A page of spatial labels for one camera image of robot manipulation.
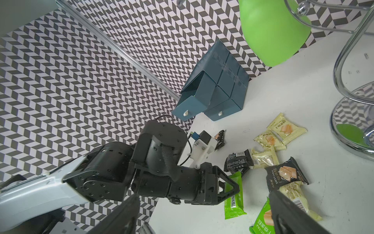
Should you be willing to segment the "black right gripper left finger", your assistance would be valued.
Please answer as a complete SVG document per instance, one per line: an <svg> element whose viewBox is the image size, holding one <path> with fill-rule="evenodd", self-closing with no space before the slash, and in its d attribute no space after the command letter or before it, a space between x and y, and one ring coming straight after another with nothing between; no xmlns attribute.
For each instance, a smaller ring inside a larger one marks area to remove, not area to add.
<svg viewBox="0 0 374 234"><path fill-rule="evenodd" d="M94 226L88 234L135 234L139 210L139 196L131 195Z"/></svg>

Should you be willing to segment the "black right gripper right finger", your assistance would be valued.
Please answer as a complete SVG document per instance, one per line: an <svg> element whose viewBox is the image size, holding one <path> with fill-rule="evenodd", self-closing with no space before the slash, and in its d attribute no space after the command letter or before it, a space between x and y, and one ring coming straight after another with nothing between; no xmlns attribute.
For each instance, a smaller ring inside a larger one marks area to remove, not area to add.
<svg viewBox="0 0 374 234"><path fill-rule="evenodd" d="M329 233L280 191L271 192L269 202L276 234Z"/></svg>

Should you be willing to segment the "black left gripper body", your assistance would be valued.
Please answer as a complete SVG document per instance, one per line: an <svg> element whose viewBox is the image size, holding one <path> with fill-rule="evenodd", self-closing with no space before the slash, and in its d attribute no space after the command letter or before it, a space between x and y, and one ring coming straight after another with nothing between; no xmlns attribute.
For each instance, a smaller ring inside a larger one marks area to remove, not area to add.
<svg viewBox="0 0 374 234"><path fill-rule="evenodd" d="M225 200L225 172L218 166L205 162L198 171L197 189L192 200L186 204L218 205Z"/></svg>

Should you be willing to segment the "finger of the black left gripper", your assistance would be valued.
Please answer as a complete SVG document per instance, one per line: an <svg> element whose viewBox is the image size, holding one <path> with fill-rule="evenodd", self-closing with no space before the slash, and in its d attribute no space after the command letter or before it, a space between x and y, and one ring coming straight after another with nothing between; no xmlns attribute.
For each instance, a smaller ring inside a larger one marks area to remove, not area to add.
<svg viewBox="0 0 374 234"><path fill-rule="evenodd" d="M218 166L214 167L216 192L214 204L218 205L240 192L240 186Z"/></svg>

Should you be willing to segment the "green cookie packet long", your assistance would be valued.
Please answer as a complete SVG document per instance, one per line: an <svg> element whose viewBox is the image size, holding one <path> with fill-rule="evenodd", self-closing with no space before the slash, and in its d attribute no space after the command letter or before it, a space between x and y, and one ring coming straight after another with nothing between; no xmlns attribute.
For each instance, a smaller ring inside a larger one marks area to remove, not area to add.
<svg viewBox="0 0 374 234"><path fill-rule="evenodd" d="M239 192L224 201L225 220L246 215L243 204L243 182L240 172L229 176L239 186Z"/></svg>

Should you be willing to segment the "dark teal drawer box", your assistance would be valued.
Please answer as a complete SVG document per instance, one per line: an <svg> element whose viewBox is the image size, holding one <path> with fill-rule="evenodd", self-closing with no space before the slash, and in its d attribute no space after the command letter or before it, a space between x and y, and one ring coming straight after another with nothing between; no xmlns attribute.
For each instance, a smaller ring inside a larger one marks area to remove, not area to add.
<svg viewBox="0 0 374 234"><path fill-rule="evenodd" d="M227 47L217 40L197 62L172 114L187 121L204 113L218 121L243 109L249 81Z"/></svg>

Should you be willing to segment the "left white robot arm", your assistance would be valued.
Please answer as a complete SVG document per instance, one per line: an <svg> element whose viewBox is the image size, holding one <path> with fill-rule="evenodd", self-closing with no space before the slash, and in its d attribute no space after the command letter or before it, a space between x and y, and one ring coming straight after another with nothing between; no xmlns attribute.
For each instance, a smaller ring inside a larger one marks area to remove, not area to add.
<svg viewBox="0 0 374 234"><path fill-rule="evenodd" d="M1 232L75 204L123 201L115 212L136 224L139 197L167 198L172 204L217 205L240 186L219 167L178 165L188 142L178 126L151 120L138 142L110 142L34 178L15 175L1 185ZM124 200L127 191L134 195Z"/></svg>

